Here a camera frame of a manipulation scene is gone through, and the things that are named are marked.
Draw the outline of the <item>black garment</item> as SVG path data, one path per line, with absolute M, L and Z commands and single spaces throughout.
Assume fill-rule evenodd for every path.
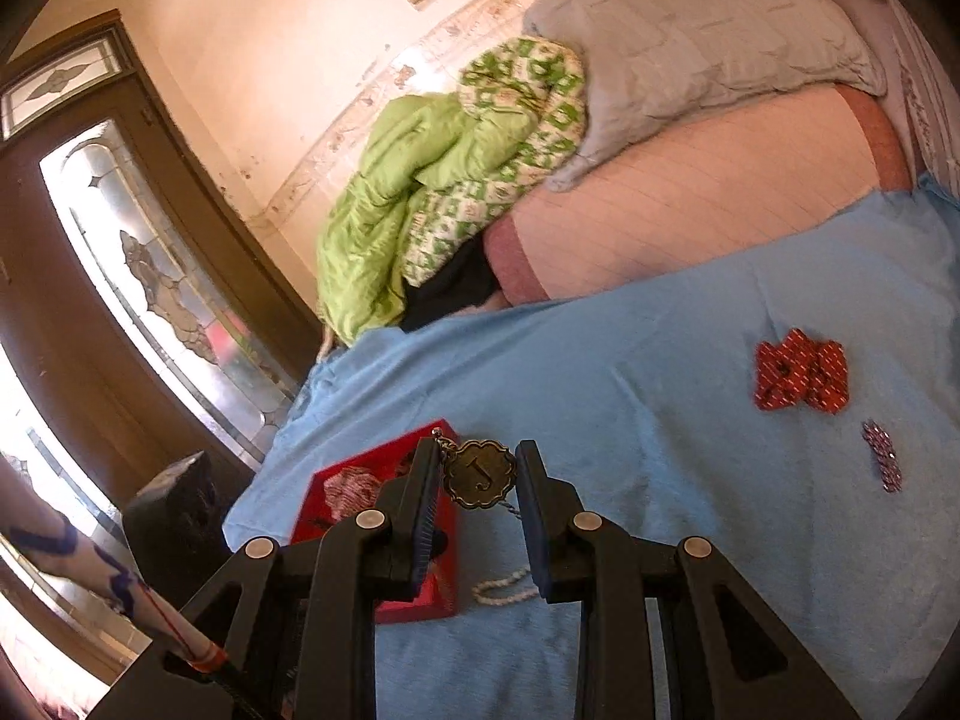
M 467 241 L 421 286 L 404 280 L 405 310 L 398 327 L 415 332 L 462 309 L 482 305 L 500 289 L 483 239 Z

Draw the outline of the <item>blue cloth bed cover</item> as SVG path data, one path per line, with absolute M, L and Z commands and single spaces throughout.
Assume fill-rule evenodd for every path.
M 761 411 L 755 349 L 843 344 L 850 403 Z M 590 298 L 381 328 L 309 372 L 224 519 L 291 536 L 322 468 L 444 419 L 534 440 L 641 538 L 701 535 L 866 718 L 900 715 L 958 622 L 958 205 L 875 192 L 812 231 Z M 882 488 L 862 423 L 890 434 Z

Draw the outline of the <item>pink bed sheet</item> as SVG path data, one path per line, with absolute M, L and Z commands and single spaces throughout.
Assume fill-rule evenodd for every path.
M 913 182 L 878 102 L 820 85 L 672 125 L 485 232 L 512 305 L 602 293 L 807 231 Z

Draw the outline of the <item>red jewelry tray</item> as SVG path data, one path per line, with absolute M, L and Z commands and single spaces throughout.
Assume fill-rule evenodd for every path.
M 376 445 L 374 449 L 366 450 L 363 454 L 353 455 L 347 460 L 315 472 L 299 509 L 290 543 L 298 544 L 322 538 L 334 525 L 348 520 L 345 518 L 340 522 L 332 522 L 331 511 L 325 505 L 322 489 L 327 478 L 347 466 L 363 466 L 381 481 L 381 496 L 387 484 L 409 474 L 420 440 L 429 439 L 434 433 L 448 439 L 457 439 L 451 425 L 444 419 L 438 419 L 413 429 L 411 433 L 387 440 L 386 444 Z M 426 505 L 421 505 L 421 513 L 432 515 L 433 520 L 427 522 L 420 518 L 407 538 L 407 543 L 415 550 L 418 561 L 416 570 L 421 578 L 418 595 L 410 601 L 382 601 L 374 615 L 377 624 L 431 621 L 457 613 L 459 590 L 454 507 L 443 491 L 443 484 L 436 484 L 433 493 L 433 507 L 427 509 Z M 371 509 L 379 504 L 379 496 Z

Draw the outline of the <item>purple rhinestone hair clip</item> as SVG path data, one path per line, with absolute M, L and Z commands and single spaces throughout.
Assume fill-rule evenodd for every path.
M 903 476 L 901 476 L 895 445 L 893 445 L 890 434 L 878 422 L 867 419 L 862 423 L 862 438 L 869 445 L 875 463 L 877 463 L 882 488 L 890 494 L 900 493 L 901 486 L 903 486 Z

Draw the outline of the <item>green quilted blanket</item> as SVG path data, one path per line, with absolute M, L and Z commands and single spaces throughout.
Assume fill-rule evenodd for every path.
M 317 238 L 332 335 L 353 344 L 397 323 L 409 289 L 558 171 L 586 124 L 579 55 L 542 37 L 478 55 L 451 93 L 392 99 Z

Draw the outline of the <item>brown door with stained glass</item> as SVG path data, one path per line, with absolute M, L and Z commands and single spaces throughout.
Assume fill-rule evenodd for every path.
M 244 488 L 319 342 L 117 13 L 3 67 L 3 351 L 112 504 L 195 454 Z

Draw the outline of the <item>grey pillow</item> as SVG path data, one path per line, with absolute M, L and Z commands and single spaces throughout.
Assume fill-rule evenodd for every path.
M 887 91 L 832 0 L 537 0 L 523 28 L 573 49 L 586 74 L 586 133 L 548 177 L 553 192 L 674 122 L 748 99 L 817 83 Z

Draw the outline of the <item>striped pillow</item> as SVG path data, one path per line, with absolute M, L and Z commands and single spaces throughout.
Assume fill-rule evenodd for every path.
M 835 0 L 884 67 L 882 98 L 914 174 L 958 195 L 958 93 L 898 0 Z

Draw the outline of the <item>red white checkered scrunchie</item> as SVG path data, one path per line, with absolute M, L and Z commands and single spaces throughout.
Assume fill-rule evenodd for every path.
M 363 466 L 347 466 L 324 481 L 325 505 L 332 522 L 340 522 L 376 504 L 381 481 Z

